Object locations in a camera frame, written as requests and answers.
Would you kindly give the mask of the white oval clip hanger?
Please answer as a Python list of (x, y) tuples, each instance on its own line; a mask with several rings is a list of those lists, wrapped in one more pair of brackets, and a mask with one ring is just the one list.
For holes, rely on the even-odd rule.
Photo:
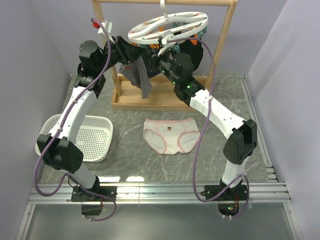
[(205, 32), (209, 17), (203, 12), (187, 11), (169, 14), (166, 2), (160, 1), (163, 15), (133, 27), (127, 34), (129, 41), (138, 45), (155, 45), (159, 38), (172, 35), (175, 39), (187, 38)]

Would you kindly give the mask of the white pink-trimmed underwear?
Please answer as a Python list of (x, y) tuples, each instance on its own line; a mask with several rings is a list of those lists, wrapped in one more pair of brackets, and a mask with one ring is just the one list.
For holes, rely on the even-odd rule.
[(146, 119), (142, 136), (160, 155), (187, 154), (197, 144), (200, 131), (193, 118), (163, 121)]

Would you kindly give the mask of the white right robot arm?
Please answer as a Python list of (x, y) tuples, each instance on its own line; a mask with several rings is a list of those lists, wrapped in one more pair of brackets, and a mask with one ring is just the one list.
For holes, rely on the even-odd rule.
[(170, 52), (147, 57), (150, 71), (160, 71), (171, 83), (177, 98), (206, 117), (205, 124), (213, 123), (226, 138), (223, 154), (226, 166), (217, 192), (205, 190), (196, 194), (201, 202), (233, 201), (240, 192), (245, 176), (245, 166), (258, 145), (257, 124), (244, 120), (212, 96), (193, 76), (191, 56), (180, 52), (173, 57)]

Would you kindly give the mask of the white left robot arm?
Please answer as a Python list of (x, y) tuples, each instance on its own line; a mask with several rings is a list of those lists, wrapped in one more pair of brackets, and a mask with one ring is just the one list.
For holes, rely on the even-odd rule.
[(105, 198), (99, 178), (83, 163), (84, 154), (75, 145), (76, 137), (104, 87), (104, 73), (118, 63), (133, 63), (144, 53), (146, 49), (128, 43), (121, 36), (108, 39), (104, 47), (99, 47), (93, 40), (80, 44), (80, 63), (70, 100), (51, 132), (39, 134), (36, 140), (40, 156), (34, 167), (35, 176), (40, 164), (44, 163), (63, 171), (63, 176), (75, 183), (74, 192), (83, 194), (89, 201)]

